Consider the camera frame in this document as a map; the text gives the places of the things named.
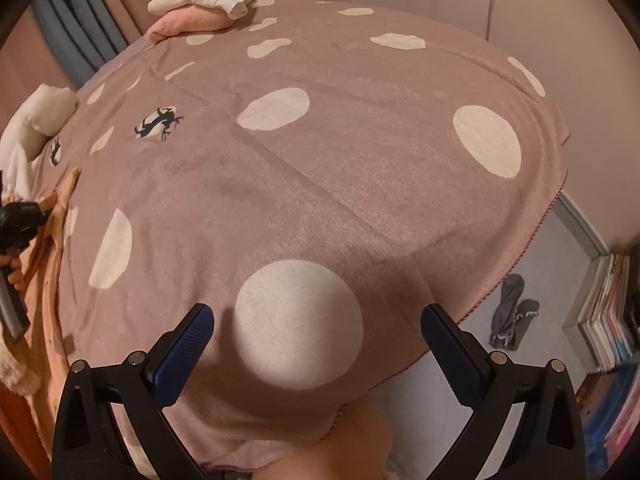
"pink pillow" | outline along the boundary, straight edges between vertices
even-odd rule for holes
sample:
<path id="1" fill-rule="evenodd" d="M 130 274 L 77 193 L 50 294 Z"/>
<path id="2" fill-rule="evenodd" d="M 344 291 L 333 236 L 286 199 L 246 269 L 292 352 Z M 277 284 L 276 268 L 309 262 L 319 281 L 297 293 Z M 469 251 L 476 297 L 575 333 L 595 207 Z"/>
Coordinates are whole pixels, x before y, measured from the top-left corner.
<path id="1" fill-rule="evenodd" d="M 147 39 L 158 43 L 182 32 L 220 30 L 233 25 L 223 9 L 210 9 L 197 5 L 185 5 L 170 10 L 146 32 Z"/>

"pair of socks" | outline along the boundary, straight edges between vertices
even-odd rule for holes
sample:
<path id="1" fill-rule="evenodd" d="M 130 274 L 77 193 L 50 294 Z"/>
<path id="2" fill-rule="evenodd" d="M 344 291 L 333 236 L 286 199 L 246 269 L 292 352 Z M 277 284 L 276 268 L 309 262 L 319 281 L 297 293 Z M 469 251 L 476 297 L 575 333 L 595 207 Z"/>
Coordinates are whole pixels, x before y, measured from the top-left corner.
<path id="1" fill-rule="evenodd" d="M 489 345 L 496 349 L 517 350 L 531 320 L 538 315 L 540 304 L 535 300 L 522 300 L 524 279 L 519 274 L 509 274 L 502 282 L 500 304 L 495 309 L 491 323 Z"/>

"white plush toy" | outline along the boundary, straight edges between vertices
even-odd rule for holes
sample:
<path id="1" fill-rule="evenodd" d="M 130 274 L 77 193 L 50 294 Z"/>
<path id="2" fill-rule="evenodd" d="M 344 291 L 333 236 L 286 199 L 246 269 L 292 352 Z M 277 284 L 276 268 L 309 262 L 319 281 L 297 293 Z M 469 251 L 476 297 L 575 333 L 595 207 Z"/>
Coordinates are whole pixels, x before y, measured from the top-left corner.
<path id="1" fill-rule="evenodd" d="M 0 137 L 3 198 L 9 193 L 28 198 L 33 185 L 32 161 L 47 141 L 60 132 L 76 108 L 75 92 L 45 84 L 22 103 Z"/>

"hand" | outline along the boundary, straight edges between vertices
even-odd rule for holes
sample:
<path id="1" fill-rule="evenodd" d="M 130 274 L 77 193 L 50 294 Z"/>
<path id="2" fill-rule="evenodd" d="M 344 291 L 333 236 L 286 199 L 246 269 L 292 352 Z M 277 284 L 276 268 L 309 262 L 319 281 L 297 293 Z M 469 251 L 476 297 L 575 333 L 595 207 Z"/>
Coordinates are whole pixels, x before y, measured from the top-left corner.
<path id="1" fill-rule="evenodd" d="M 9 274 L 9 283 L 11 283 L 18 292 L 24 292 L 27 290 L 27 284 L 24 281 L 24 275 L 22 273 L 22 262 L 20 261 L 20 258 L 18 258 L 17 254 L 13 256 L 0 254 L 0 266 L 6 265 L 9 265 L 13 271 Z"/>

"floor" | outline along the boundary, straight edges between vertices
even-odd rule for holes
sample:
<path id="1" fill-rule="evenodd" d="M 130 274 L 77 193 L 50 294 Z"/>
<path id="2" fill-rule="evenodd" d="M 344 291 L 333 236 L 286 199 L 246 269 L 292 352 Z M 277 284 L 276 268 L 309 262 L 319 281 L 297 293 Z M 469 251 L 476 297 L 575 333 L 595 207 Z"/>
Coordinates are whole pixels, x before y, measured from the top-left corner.
<path id="1" fill-rule="evenodd" d="M 582 283 L 590 258 L 577 240 L 551 213 L 514 272 L 525 280 L 522 298 L 540 302 L 540 314 L 515 352 L 515 363 L 545 365 L 551 358 L 562 360 L 578 388 L 585 377 L 562 323 Z M 498 305 L 500 288 L 461 324 L 490 351 L 491 319 Z M 430 475 L 466 424 L 471 410 L 460 406 L 430 354 L 404 374 L 380 386 L 374 395 L 388 411 L 396 440 L 389 469 L 401 480 L 424 480 Z M 479 479 L 493 475 L 507 452 L 522 406 L 511 410 L 494 451 Z"/>

